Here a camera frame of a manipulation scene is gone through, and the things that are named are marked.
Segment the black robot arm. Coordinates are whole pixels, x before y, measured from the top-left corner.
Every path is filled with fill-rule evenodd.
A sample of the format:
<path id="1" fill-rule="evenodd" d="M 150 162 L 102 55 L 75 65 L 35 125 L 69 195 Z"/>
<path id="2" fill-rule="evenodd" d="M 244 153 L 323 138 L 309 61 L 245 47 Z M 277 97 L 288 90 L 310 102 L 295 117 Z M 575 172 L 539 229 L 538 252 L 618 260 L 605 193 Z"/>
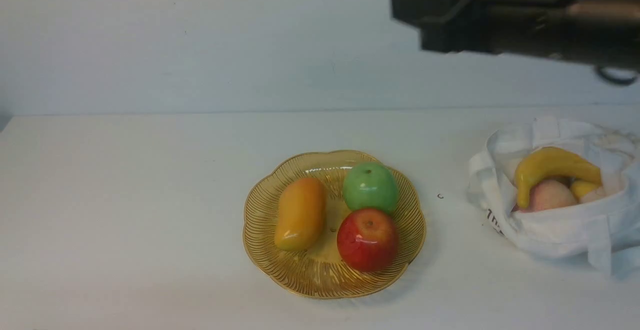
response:
<path id="1" fill-rule="evenodd" d="M 390 0 L 422 50 L 521 55 L 590 65 L 604 82 L 639 80 L 640 0 Z"/>

